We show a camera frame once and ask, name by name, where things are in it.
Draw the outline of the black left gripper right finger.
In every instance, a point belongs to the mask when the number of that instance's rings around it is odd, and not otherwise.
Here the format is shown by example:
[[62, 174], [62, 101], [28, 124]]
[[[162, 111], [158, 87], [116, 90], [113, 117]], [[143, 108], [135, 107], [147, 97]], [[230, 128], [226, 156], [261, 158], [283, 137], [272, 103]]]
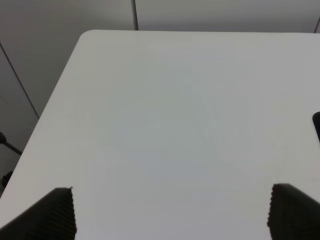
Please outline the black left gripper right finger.
[[273, 240], [318, 240], [320, 203], [291, 184], [274, 184], [267, 226]]

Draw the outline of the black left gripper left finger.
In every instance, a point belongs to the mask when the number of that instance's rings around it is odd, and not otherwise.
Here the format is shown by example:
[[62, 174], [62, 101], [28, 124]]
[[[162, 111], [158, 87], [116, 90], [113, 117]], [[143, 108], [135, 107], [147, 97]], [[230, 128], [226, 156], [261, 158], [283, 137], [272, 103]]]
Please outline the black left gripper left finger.
[[74, 240], [72, 188], [57, 187], [0, 228], [2, 240]]

